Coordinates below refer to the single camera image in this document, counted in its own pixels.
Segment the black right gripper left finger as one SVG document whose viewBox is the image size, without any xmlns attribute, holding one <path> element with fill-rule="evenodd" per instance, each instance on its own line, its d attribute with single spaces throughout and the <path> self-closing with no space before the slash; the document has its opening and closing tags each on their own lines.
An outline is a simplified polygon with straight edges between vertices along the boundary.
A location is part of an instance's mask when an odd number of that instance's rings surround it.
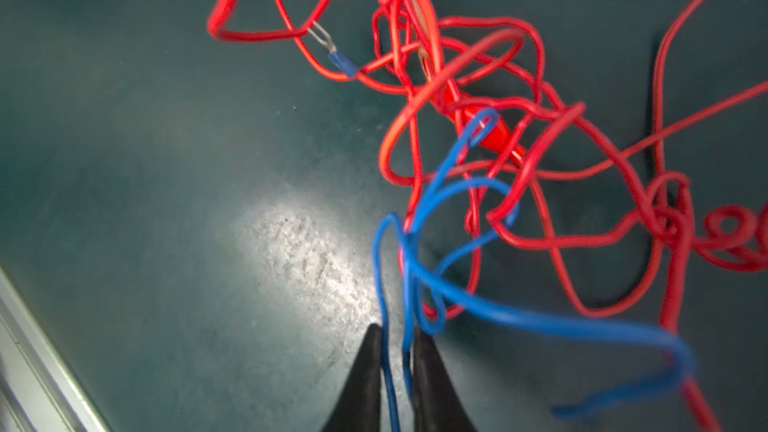
<svg viewBox="0 0 768 432">
<path fill-rule="evenodd" d="M 322 431 L 379 431 L 381 426 L 382 328 L 364 334 L 338 400 Z"/>
</svg>

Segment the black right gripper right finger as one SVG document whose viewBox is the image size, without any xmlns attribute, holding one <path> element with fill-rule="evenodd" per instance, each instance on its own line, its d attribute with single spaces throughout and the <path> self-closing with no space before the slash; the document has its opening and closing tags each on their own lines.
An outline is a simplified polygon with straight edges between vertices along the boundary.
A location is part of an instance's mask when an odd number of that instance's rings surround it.
<svg viewBox="0 0 768 432">
<path fill-rule="evenodd" d="M 433 338 L 420 328 L 413 342 L 412 385 L 416 431 L 476 431 Z"/>
</svg>

